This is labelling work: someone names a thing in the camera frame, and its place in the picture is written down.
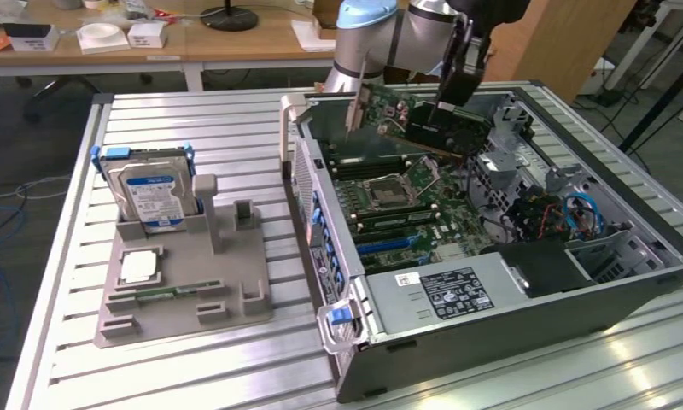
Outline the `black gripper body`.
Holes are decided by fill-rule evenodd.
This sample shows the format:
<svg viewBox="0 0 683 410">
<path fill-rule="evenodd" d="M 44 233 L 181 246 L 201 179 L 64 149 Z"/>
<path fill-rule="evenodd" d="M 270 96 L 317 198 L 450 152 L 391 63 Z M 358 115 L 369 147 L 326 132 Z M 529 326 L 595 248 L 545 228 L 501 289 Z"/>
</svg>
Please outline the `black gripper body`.
<svg viewBox="0 0 683 410">
<path fill-rule="evenodd" d="M 491 45 L 493 30 L 502 24 L 517 22 L 529 5 L 529 0 L 450 1 L 449 6 L 459 16 L 449 41 L 449 59 L 465 55 L 469 45 L 477 41 L 478 58 L 482 60 Z"/>
</svg>

